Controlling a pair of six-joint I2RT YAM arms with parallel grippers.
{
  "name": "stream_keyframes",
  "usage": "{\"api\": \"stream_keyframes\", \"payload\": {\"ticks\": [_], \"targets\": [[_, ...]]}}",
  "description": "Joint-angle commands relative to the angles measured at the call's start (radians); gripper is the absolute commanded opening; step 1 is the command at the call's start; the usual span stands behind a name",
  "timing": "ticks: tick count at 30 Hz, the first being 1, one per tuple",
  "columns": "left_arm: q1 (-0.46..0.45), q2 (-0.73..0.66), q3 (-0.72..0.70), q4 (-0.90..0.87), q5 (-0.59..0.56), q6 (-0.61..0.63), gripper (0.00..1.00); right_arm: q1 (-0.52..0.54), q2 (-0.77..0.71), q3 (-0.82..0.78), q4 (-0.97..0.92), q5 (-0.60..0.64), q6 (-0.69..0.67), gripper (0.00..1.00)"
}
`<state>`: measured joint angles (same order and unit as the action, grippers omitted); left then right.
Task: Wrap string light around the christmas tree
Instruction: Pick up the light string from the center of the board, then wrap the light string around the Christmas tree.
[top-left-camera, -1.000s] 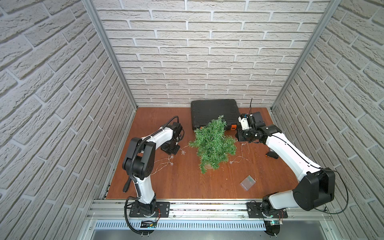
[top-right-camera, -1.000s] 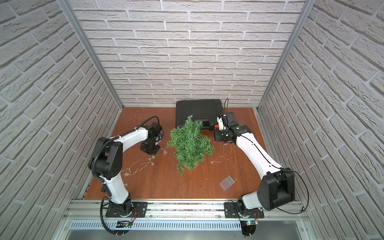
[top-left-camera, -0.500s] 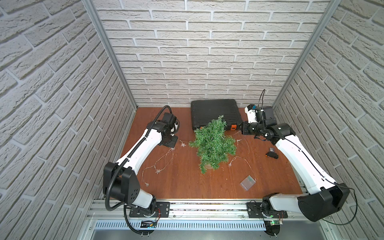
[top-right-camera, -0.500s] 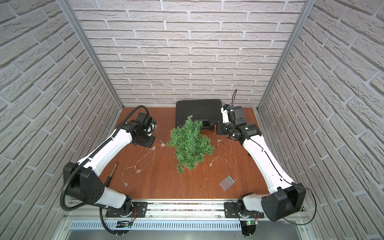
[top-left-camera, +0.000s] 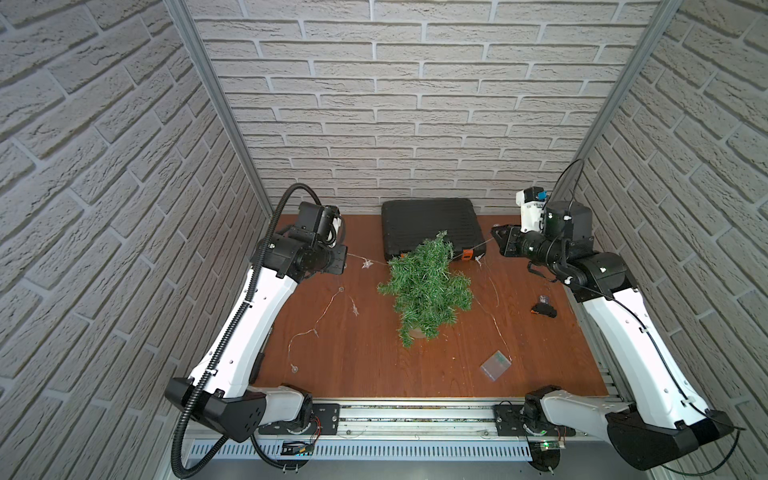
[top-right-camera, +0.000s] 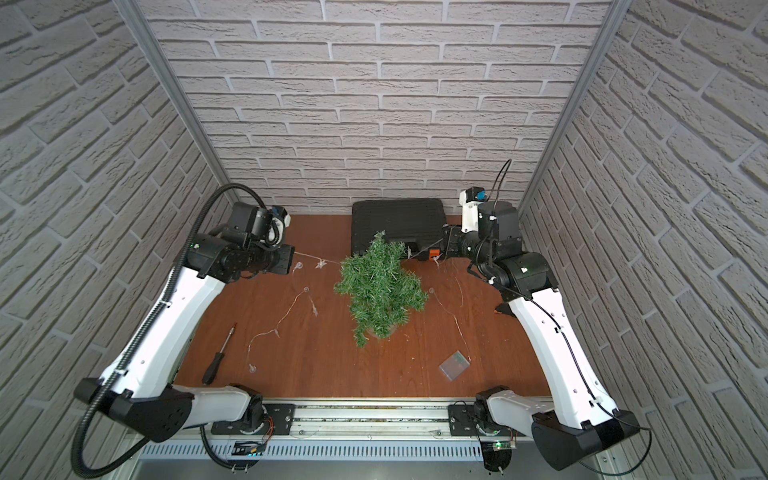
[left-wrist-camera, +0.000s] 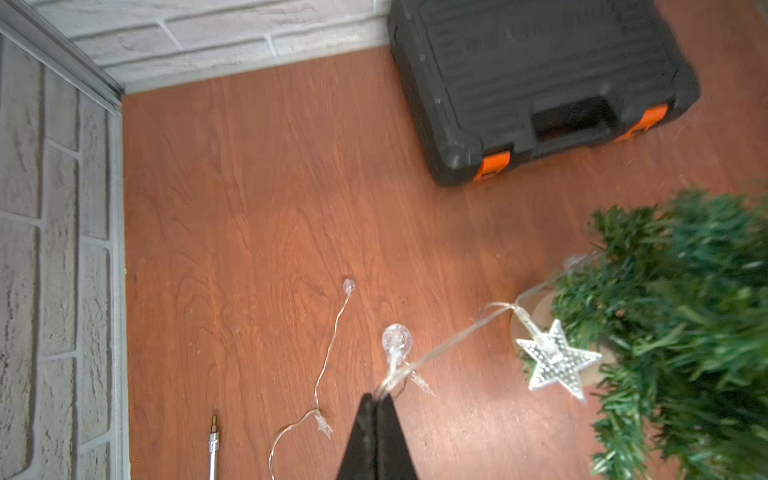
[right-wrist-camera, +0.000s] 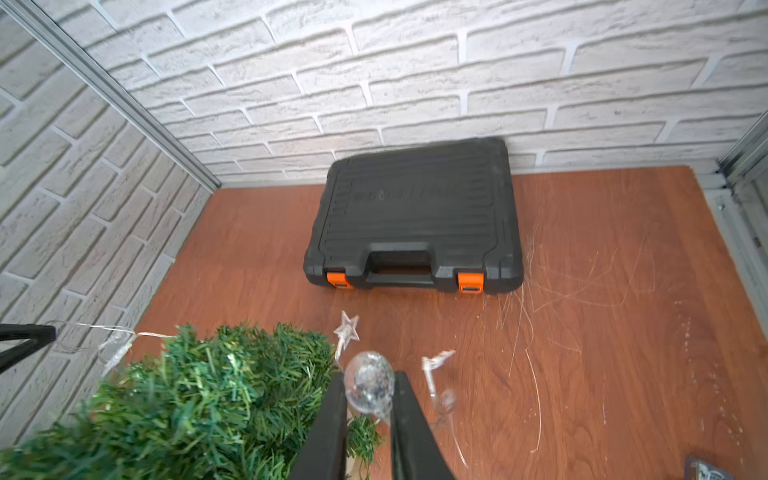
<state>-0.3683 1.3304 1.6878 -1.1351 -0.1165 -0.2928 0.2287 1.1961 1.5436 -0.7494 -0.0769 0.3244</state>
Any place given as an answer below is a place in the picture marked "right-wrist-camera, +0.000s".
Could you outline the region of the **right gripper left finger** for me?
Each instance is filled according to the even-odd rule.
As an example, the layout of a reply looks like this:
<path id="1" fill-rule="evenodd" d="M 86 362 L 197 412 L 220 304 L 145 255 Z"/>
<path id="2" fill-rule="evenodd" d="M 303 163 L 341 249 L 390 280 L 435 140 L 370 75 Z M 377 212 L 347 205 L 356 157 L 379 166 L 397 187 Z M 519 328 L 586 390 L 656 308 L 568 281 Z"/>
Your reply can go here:
<path id="1" fill-rule="evenodd" d="M 347 398 L 344 374 L 336 373 L 316 415 L 307 440 L 289 475 L 290 480 L 346 478 Z"/>

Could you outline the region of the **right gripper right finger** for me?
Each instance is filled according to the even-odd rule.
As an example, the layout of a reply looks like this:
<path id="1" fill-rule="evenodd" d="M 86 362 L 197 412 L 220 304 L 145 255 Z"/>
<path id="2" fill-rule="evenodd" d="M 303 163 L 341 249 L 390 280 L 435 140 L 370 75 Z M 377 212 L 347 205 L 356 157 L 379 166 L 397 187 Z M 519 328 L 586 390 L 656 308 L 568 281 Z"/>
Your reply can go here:
<path id="1" fill-rule="evenodd" d="M 390 429 L 394 480 L 455 479 L 403 371 L 395 372 Z"/>

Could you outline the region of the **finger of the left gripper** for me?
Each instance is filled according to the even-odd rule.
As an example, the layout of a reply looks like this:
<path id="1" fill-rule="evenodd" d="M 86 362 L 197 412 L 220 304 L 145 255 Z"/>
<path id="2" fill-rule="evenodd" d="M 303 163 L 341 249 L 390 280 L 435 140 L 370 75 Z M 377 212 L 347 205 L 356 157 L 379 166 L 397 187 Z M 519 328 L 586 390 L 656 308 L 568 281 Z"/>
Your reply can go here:
<path id="1" fill-rule="evenodd" d="M 1 342 L 16 341 L 16 344 L 1 352 L 0 372 L 8 371 L 38 350 L 53 343 L 56 337 L 57 329 L 52 325 L 3 323 L 1 325 Z"/>

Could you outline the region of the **small green christmas tree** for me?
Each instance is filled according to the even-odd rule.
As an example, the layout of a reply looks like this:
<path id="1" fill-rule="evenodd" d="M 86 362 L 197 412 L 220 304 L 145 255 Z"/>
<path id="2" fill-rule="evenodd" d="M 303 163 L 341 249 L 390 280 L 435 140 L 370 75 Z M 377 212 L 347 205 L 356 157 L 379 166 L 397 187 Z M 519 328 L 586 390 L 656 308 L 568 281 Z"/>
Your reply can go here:
<path id="1" fill-rule="evenodd" d="M 286 479 L 338 367 L 318 332 L 189 326 L 63 421 L 1 454 L 5 479 Z"/>

